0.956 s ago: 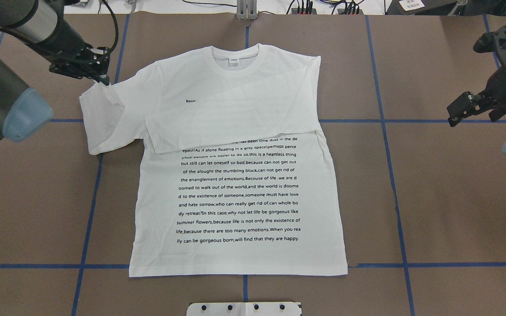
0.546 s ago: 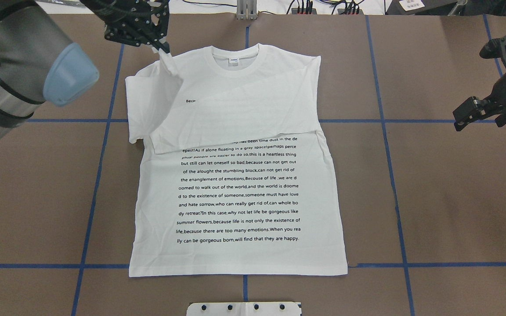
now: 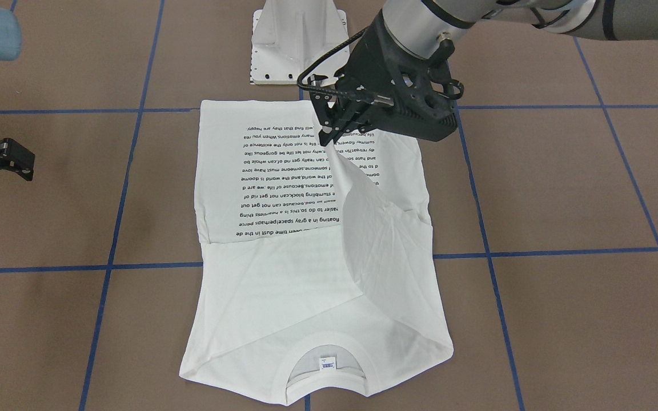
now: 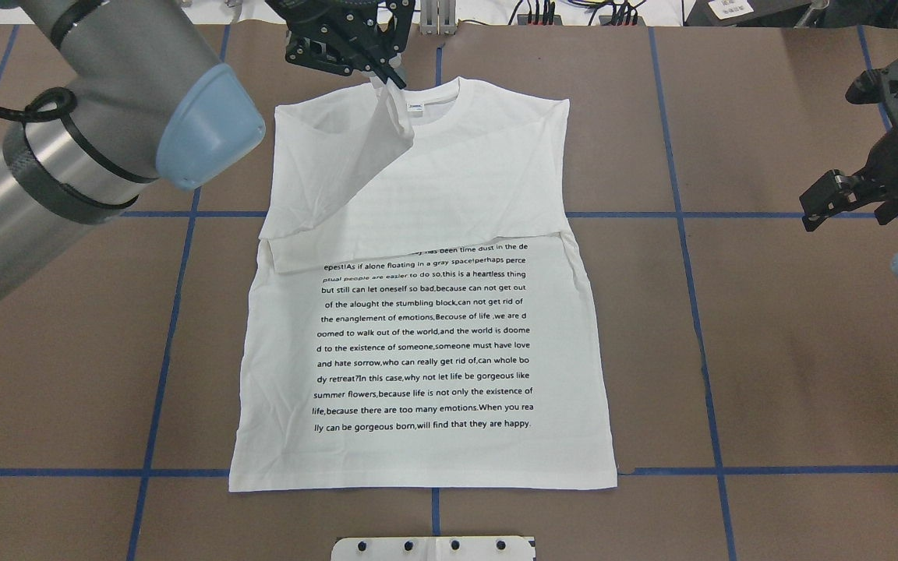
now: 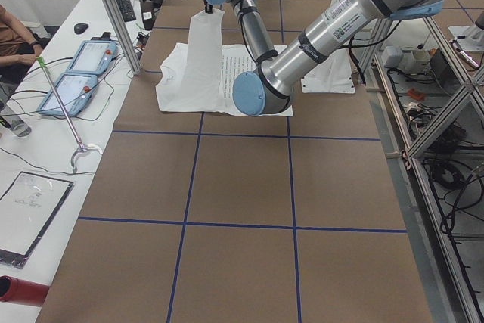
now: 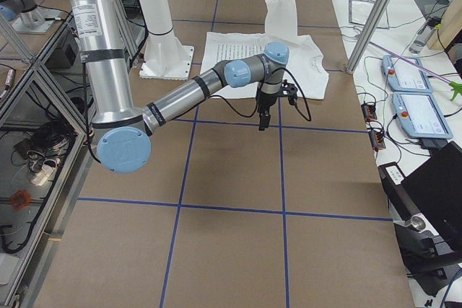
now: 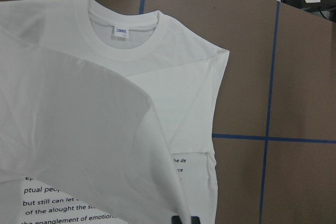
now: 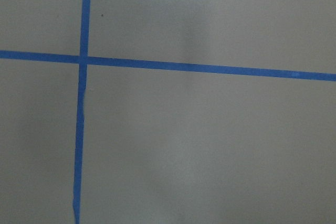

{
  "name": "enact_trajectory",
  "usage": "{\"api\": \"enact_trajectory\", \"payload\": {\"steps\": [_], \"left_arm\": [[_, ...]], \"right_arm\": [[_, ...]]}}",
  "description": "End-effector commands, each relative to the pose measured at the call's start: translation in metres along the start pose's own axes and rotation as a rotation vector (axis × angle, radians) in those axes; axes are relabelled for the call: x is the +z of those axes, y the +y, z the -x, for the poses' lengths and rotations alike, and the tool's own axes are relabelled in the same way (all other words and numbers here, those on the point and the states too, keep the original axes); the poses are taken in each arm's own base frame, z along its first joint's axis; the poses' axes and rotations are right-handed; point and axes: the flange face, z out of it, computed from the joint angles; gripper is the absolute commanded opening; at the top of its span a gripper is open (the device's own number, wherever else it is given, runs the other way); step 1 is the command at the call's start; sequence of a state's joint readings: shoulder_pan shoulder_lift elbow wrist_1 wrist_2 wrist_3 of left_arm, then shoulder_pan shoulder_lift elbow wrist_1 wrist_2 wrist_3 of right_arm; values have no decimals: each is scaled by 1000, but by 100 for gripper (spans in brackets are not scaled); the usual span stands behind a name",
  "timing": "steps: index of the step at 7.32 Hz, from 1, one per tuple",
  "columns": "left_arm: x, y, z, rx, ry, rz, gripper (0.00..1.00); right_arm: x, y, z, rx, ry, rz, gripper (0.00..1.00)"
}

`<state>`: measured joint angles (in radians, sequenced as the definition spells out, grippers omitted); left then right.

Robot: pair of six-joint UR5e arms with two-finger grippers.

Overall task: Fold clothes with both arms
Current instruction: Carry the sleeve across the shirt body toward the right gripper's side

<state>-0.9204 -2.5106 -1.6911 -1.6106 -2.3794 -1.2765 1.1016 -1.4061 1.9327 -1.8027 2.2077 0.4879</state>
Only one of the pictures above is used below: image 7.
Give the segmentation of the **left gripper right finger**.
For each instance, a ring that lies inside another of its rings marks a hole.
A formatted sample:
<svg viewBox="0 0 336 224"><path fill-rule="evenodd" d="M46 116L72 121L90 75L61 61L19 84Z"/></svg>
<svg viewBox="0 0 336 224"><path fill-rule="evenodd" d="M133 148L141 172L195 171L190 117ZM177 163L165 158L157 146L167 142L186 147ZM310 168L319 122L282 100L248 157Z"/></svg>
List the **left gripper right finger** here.
<svg viewBox="0 0 336 224"><path fill-rule="evenodd" d="M191 216L191 224L200 224L199 221L199 217L198 216Z"/></svg>

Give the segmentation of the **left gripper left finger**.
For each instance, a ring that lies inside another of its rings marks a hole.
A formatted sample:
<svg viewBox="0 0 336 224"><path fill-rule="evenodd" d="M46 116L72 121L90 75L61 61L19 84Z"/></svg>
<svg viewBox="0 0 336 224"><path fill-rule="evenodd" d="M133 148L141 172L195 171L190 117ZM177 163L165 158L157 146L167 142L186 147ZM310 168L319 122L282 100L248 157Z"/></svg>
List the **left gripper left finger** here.
<svg viewBox="0 0 336 224"><path fill-rule="evenodd" d="M180 216L172 216L171 224L181 224Z"/></svg>

